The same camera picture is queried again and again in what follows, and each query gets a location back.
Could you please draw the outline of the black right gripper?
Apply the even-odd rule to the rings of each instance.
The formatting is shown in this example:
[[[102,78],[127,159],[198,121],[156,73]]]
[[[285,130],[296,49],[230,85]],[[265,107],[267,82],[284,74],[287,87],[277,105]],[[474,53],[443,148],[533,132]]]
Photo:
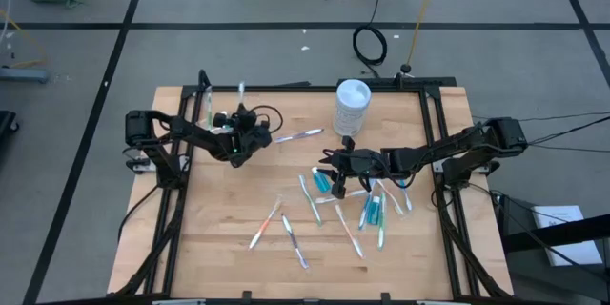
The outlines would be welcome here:
[[[351,136],[341,138],[342,149],[324,149],[322,163],[332,163],[334,170],[317,168],[319,173],[332,178],[334,185],[332,195],[341,199],[346,193],[345,183],[348,178],[358,179],[363,190],[371,190],[370,179],[383,175],[380,155],[369,149],[357,149]]]

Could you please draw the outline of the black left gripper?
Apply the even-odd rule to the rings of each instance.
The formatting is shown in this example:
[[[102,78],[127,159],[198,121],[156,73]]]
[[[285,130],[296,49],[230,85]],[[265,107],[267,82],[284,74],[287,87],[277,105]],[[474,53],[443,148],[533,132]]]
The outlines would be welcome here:
[[[214,128],[229,127],[230,132],[218,133],[217,139],[225,149],[260,149],[268,147],[272,142],[270,123],[257,123],[257,114],[239,104],[236,111],[227,115],[218,112],[213,117]]]

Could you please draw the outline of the pale orange toothbrush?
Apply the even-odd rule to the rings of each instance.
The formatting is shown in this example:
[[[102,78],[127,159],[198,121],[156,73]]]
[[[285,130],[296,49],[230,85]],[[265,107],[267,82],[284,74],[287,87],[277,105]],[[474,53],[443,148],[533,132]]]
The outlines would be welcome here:
[[[331,196],[326,196],[326,197],[318,197],[315,199],[315,204],[325,204],[325,203],[330,203],[330,202],[335,202],[338,200],[345,200],[349,197],[355,197],[355,196],[363,196],[363,195],[368,195],[368,192],[366,190],[358,190],[358,191],[351,191],[351,192],[347,192],[345,193],[344,197],[339,199],[333,195]]]

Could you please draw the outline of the green white toothbrush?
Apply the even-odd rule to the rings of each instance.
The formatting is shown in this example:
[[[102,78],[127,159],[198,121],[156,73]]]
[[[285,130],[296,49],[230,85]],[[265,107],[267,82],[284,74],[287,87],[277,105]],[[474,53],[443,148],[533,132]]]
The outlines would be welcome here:
[[[308,203],[310,205],[310,208],[311,208],[312,213],[313,213],[314,218],[315,218],[315,222],[318,225],[318,227],[321,227],[323,225],[322,224],[322,220],[321,220],[321,216],[319,214],[319,211],[317,210],[317,207],[315,205],[314,200],[311,198],[311,196],[309,194],[309,191],[308,191],[308,188],[307,188],[306,177],[304,175],[300,174],[298,176],[298,180],[299,180],[299,184],[300,184],[301,190],[303,191],[303,193],[304,193],[304,195],[305,195],[305,197],[306,197],[306,199],[307,199],[307,201],[308,201]]]

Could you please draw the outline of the blue toothbrush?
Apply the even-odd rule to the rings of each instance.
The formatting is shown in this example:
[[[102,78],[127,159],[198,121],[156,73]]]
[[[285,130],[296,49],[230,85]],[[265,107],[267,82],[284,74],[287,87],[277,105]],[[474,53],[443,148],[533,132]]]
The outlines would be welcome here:
[[[360,213],[359,221],[358,221],[358,229],[360,231],[364,231],[365,228],[369,225],[369,214],[371,213],[373,197],[374,197],[374,188],[376,181],[374,179],[370,180],[371,190],[368,192],[364,206]]]
[[[413,209],[413,205],[408,194],[408,187],[406,186],[406,181],[404,179],[399,179],[398,184],[404,196],[405,209],[410,212]]]

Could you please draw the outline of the orange teal toothbrush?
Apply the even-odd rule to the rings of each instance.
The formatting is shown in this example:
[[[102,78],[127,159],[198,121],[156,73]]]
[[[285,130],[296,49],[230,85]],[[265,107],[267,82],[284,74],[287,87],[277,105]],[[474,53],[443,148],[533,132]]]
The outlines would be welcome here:
[[[350,230],[350,228],[347,224],[347,221],[345,220],[343,211],[339,204],[335,204],[335,211],[337,213],[337,216],[339,218],[339,221],[340,221],[343,229],[346,232],[346,235],[349,237],[349,239],[354,247],[356,254],[358,255],[358,257],[360,259],[364,259],[365,258],[364,252],[362,251],[362,248],[361,248],[358,240],[356,239],[356,237],[353,235],[352,231]]]

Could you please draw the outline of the orange white toothbrush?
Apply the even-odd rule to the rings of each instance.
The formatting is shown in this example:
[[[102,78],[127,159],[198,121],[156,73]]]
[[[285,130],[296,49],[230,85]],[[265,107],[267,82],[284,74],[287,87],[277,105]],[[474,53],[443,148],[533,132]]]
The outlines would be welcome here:
[[[398,203],[397,199],[395,198],[395,196],[385,187],[385,185],[383,184],[383,182],[380,179],[377,179],[376,183],[381,188],[381,190],[383,190],[383,192],[392,201],[393,207],[394,207],[394,210],[395,210],[396,214],[399,215],[399,216],[404,216],[405,212],[402,210],[402,208],[401,208],[400,204]]]
[[[255,233],[254,237],[252,238],[249,246],[248,246],[248,250],[251,251],[254,249],[254,247],[256,246],[256,244],[258,243],[259,239],[261,238],[261,236],[264,234],[264,232],[266,231],[267,227],[269,226],[270,222],[272,221],[275,213],[279,210],[279,208],[281,207],[282,204],[282,199],[280,197],[278,197],[274,203],[274,206],[272,207],[270,213],[268,214],[268,216],[266,217],[266,219],[262,222],[261,226],[258,228],[257,232]]]

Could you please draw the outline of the navy white toothbrush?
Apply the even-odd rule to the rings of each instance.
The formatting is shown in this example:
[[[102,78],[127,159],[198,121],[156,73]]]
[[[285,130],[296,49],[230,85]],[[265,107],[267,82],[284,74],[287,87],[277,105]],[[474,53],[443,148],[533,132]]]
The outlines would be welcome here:
[[[303,253],[301,252],[300,247],[299,247],[298,242],[295,237],[294,230],[291,226],[291,223],[290,223],[288,217],[284,213],[281,214],[281,220],[282,220],[283,226],[284,226],[288,236],[290,237],[291,243],[293,244],[295,253],[299,260],[299,264],[301,265],[301,267],[303,269],[305,269],[305,270],[309,269],[310,268],[309,263],[306,260],[306,258],[304,257]]]

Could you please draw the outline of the clear acrylic organizer box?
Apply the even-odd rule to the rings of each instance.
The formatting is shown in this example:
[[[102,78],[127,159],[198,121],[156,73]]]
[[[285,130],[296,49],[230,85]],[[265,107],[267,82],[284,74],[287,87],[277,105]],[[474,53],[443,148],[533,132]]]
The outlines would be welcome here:
[[[239,142],[243,134],[255,125],[255,122],[256,119],[251,114],[233,113],[228,115],[224,112],[218,112],[213,116],[213,129],[211,131],[205,128],[205,119],[198,125],[216,144],[233,146]],[[234,130],[229,133],[222,133],[220,129],[225,124],[232,125]]]

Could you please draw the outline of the white wipes canister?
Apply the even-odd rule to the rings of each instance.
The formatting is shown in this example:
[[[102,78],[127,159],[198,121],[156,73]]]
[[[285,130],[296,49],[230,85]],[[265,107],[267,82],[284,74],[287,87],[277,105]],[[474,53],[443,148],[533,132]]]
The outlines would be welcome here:
[[[335,132],[341,136],[357,135],[372,99],[370,88],[361,80],[347,79],[339,83],[335,95]]]

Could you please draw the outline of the dark equipment stand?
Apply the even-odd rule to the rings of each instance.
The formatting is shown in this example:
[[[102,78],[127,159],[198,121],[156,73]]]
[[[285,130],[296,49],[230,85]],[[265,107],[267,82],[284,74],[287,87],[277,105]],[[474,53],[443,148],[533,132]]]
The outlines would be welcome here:
[[[499,191],[494,192],[493,201],[517,296],[566,304],[610,305],[610,213],[538,229],[531,210],[533,203]],[[553,249],[589,240],[600,252],[599,265],[580,265]],[[571,266],[551,267],[546,249]]]

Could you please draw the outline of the grey metal foot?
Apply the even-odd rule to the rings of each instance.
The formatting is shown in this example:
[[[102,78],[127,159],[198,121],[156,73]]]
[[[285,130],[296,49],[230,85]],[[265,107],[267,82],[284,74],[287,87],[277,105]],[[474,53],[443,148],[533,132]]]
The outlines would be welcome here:
[[[45,84],[49,81],[49,74],[46,70],[0,67],[0,81],[38,82]]]

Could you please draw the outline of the white paper booklet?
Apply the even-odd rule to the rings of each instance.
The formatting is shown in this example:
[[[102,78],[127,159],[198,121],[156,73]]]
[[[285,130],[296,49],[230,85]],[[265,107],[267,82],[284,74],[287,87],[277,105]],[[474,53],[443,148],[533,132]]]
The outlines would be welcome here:
[[[531,210],[538,229],[583,219],[583,215],[578,205],[533,206],[531,207]],[[602,263],[600,252],[596,244],[591,240],[581,243],[553,246],[553,249],[580,265],[599,265]],[[561,256],[548,249],[546,249],[545,252],[551,267],[571,266],[571,263]]]

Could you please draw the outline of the black chair base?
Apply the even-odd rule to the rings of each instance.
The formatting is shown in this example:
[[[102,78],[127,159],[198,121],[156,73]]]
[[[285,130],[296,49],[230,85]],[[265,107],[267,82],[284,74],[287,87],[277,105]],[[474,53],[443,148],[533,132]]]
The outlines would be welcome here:
[[[0,110],[0,154],[8,146],[12,135],[19,129],[15,112]]]

